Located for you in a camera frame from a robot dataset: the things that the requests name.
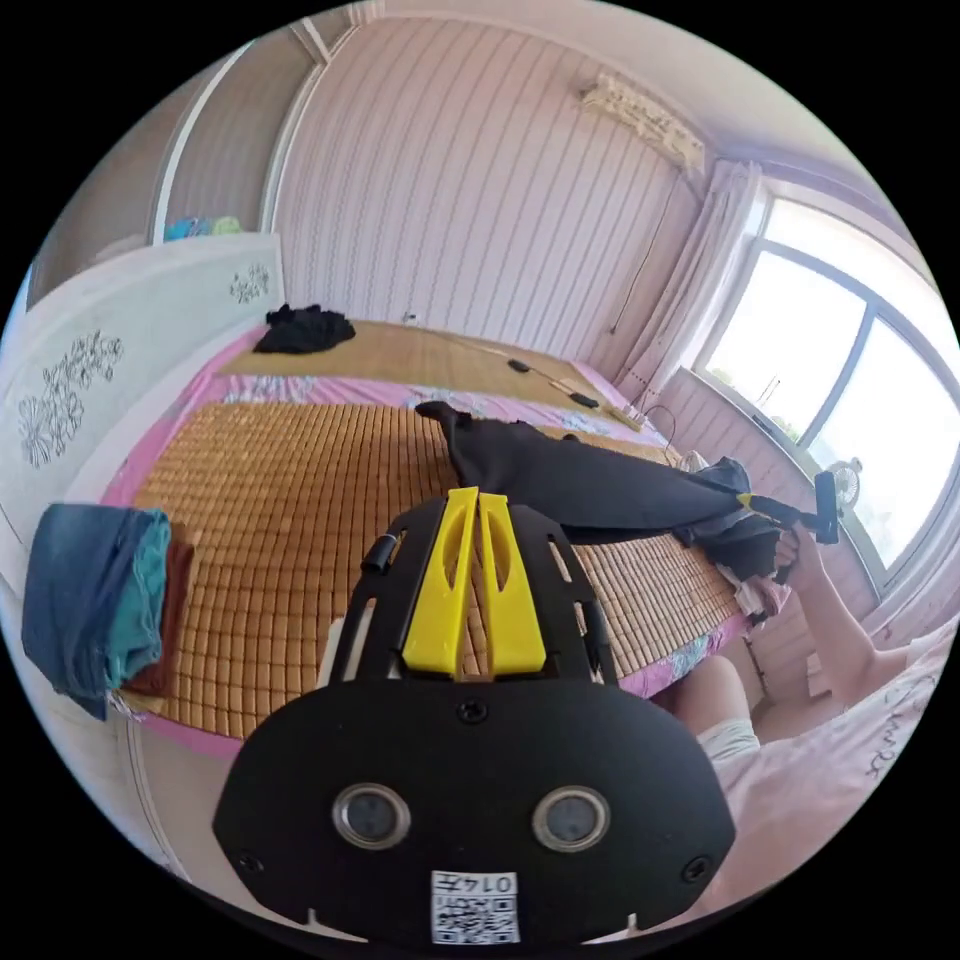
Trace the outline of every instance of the pink bedsheet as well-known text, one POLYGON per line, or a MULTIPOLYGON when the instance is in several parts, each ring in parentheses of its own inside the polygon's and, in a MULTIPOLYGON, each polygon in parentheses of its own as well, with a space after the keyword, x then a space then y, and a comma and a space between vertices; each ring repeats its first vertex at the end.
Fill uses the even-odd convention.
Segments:
MULTIPOLYGON (((665 447, 666 441, 650 424, 637 433, 606 418, 544 404, 525 403, 508 397, 434 387, 409 386, 349 377, 272 377, 220 375, 234 357, 249 350, 263 336, 264 328, 251 330, 226 347, 190 381, 177 400, 144 434, 114 476, 101 502, 129 506, 153 464, 177 435, 187 419, 208 403, 370 403, 391 407, 414 407, 424 400, 446 400, 451 406, 476 416, 497 420, 523 420, 534 426, 554 426, 634 443, 665 447)), ((596 371, 577 364, 578 371, 611 403, 622 407, 626 400, 596 371)), ((704 657, 716 653, 730 640, 743 636, 748 622, 738 614, 712 633, 691 641, 670 656, 620 681, 620 687, 641 697, 652 697, 693 669, 704 657)), ((140 719, 191 750, 215 756, 233 756, 241 740, 207 733, 166 720, 154 714, 140 719)))

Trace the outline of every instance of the ceiling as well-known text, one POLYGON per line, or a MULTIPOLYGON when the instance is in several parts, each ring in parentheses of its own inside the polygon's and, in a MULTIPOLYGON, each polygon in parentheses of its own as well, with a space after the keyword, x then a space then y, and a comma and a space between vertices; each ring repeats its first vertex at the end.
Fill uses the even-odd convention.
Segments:
POLYGON ((454 16, 527 30, 593 56, 691 121, 720 152, 773 159, 879 196, 853 154, 809 110, 719 47, 594 0, 368 0, 365 17, 454 16))

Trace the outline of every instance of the person's hand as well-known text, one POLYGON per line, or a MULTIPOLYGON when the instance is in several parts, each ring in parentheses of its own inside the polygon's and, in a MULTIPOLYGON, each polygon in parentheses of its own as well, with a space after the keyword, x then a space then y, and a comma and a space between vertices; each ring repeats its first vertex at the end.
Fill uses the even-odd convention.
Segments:
POLYGON ((778 570, 792 567, 787 575, 787 586, 797 593, 803 593, 827 575, 813 534, 800 523, 794 524, 792 530, 780 533, 776 564, 778 570))

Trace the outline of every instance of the brown cloth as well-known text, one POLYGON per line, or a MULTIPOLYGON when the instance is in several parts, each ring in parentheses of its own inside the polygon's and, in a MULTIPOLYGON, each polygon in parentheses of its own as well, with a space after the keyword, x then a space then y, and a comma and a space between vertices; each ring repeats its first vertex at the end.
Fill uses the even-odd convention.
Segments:
POLYGON ((172 524, 170 546, 167 547, 167 586, 160 611, 160 643, 162 652, 156 663, 144 667, 128 680, 124 690, 148 697, 165 697, 173 681, 173 659, 180 642, 180 630, 190 586, 193 544, 186 541, 184 528, 172 524))

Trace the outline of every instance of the white shorts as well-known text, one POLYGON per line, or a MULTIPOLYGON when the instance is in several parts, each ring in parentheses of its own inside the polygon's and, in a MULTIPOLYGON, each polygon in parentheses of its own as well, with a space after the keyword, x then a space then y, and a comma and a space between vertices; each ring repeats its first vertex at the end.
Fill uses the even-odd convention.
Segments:
POLYGON ((746 753, 753 753, 760 749, 760 741, 753 730, 753 723, 746 717, 736 720, 724 720, 716 726, 705 730, 697 737, 710 762, 718 763, 739 757, 746 753))

